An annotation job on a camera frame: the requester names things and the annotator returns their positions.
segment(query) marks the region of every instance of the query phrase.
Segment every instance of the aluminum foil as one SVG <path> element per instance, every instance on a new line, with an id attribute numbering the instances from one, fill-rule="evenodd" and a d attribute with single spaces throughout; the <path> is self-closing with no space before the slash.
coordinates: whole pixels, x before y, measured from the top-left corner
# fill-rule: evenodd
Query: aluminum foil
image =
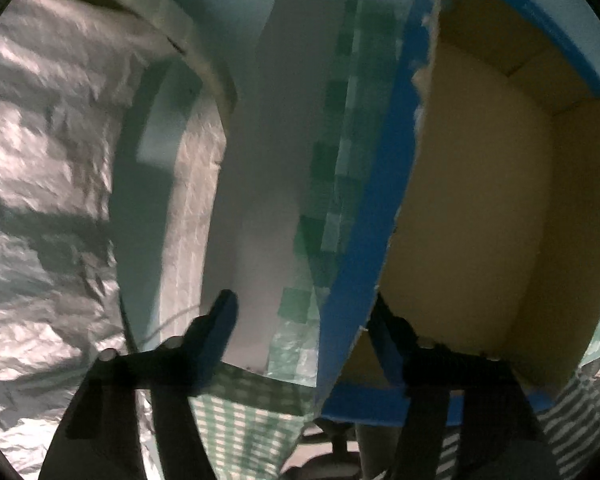
<path id="1" fill-rule="evenodd" d="M 94 357 L 125 346 L 112 158 L 143 70 L 173 54 L 134 16 L 75 0 L 13 0 L 0 18 L 0 448 L 27 480 Z"/>

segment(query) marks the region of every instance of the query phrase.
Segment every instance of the crinkled foil surface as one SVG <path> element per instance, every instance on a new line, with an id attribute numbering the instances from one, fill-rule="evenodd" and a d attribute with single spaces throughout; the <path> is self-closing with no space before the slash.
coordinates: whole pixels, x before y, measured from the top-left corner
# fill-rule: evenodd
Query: crinkled foil surface
<path id="1" fill-rule="evenodd" d="M 114 147 L 145 67 L 173 54 L 134 16 L 75 0 L 13 0 L 0 17 L 0 448 L 26 480 L 97 353 L 124 351 L 107 236 Z M 166 317 L 197 315 L 190 277 L 202 269 L 224 149 L 215 104 L 203 102 L 178 155 L 166 247 L 177 301 Z M 204 189 L 197 169 L 210 171 Z M 198 252 L 178 253 L 178 237 Z"/>

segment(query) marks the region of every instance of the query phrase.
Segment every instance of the cardboard box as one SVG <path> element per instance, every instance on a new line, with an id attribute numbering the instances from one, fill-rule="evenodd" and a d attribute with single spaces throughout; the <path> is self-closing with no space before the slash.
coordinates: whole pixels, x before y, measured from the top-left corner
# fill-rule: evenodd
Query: cardboard box
<path id="1" fill-rule="evenodd" d="M 532 8 L 442 2 L 420 153 L 379 290 L 418 334 L 560 388 L 600 318 L 600 89 Z M 362 364 L 367 343 L 341 380 L 382 386 Z"/>

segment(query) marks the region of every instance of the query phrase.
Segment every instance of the blue painted edge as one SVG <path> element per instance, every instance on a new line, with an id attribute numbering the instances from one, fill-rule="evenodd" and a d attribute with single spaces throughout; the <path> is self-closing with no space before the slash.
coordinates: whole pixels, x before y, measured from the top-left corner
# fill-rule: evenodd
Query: blue painted edge
<path id="1" fill-rule="evenodd" d="M 524 18 L 543 30 L 562 51 L 574 69 L 589 86 L 594 97 L 600 97 L 600 76 L 587 57 L 571 41 L 571 38 L 531 0 L 503 0 L 517 10 Z"/>
<path id="2" fill-rule="evenodd" d="M 526 398 L 535 413 L 553 407 L 551 397 L 540 391 L 530 392 Z M 338 383 L 327 399 L 320 416 L 335 422 L 356 422 L 370 426 L 402 426 L 407 417 L 410 400 L 403 388 L 381 390 L 358 384 Z M 446 418 L 448 426 L 462 422 L 463 396 L 452 396 Z"/>
<path id="3" fill-rule="evenodd" d="M 404 28 L 402 55 L 358 219 L 340 272 L 320 312 L 316 387 L 318 409 L 329 397 L 376 298 L 376 285 L 416 150 L 414 114 L 420 97 L 411 79 L 427 63 L 429 31 L 422 18 L 433 0 L 414 0 Z"/>

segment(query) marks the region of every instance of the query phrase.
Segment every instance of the green gingham cloth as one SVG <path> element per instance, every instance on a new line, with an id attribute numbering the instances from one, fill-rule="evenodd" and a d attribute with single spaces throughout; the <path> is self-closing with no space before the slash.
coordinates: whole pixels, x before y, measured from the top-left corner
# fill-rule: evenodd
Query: green gingham cloth
<path id="1" fill-rule="evenodd" d="M 347 0 L 313 146 L 308 199 L 294 240 L 267 376 L 315 386 L 319 309 L 330 293 L 375 159 L 404 23 L 395 6 Z"/>
<path id="2" fill-rule="evenodd" d="M 314 389 L 222 363 L 192 398 L 200 437 L 219 479 L 273 479 L 313 417 Z"/>

